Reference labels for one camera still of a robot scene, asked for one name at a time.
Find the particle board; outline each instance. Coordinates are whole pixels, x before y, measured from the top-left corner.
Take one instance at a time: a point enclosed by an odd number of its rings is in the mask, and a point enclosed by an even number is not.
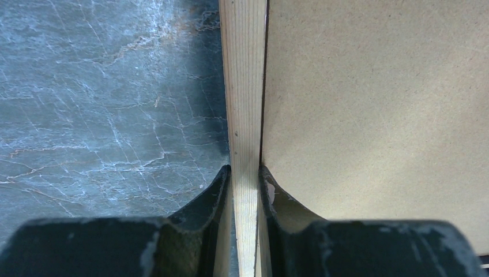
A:
[[[270,0],[263,163],[327,219],[489,253],[489,2]]]

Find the wooden strip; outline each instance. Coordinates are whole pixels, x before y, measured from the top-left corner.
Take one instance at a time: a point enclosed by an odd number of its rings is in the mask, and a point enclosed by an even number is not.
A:
[[[266,0],[219,0],[240,276],[254,276]]]

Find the worn paint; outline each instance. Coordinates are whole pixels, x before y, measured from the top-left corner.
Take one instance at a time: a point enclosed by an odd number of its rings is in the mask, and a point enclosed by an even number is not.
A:
[[[42,226],[48,224],[63,224],[63,223],[87,224],[94,220],[97,220],[97,218],[44,218],[44,219],[29,220],[24,224],[24,226]]]
[[[273,204],[273,200],[275,200],[275,186],[270,184],[269,182],[266,182],[266,187],[268,191],[268,199],[270,199],[270,205]]]
[[[448,222],[443,221],[419,221],[419,222],[395,222],[395,221],[362,221],[365,225],[374,225],[379,224],[382,225],[379,230],[382,232],[390,232],[392,229],[397,230],[401,234],[415,232],[416,234],[429,234],[431,232],[436,232],[443,236],[441,239],[441,243],[444,247],[450,249],[455,256],[455,259],[464,266],[465,272],[468,276],[483,276],[486,277],[485,273],[482,270],[478,270],[480,267],[478,264],[475,264],[477,259],[475,258],[475,253],[471,248],[467,239]],[[433,251],[429,244],[423,237],[420,237],[423,245],[427,249],[430,254],[432,261],[435,263],[439,272],[442,276],[446,275],[443,268],[440,269],[438,266],[438,260],[436,256],[433,254]]]
[[[147,223],[161,228],[163,224],[168,222],[168,219],[161,217],[149,217],[149,218],[117,218],[120,222],[132,222],[132,223]]]
[[[154,254],[160,237],[159,232],[153,234],[153,240],[149,241],[146,248],[141,253],[140,265],[142,268],[142,277],[149,277],[155,267]]]

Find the gray marble countertop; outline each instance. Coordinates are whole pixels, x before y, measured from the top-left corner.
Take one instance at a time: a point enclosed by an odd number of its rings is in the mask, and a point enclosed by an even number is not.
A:
[[[0,249],[32,218],[173,213],[229,162],[217,1],[1,1],[0,118]]]

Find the wood grain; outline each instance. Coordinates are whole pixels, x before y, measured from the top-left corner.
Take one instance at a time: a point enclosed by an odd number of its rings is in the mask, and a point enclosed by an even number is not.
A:
[[[254,276],[266,0],[219,0],[240,276]]]

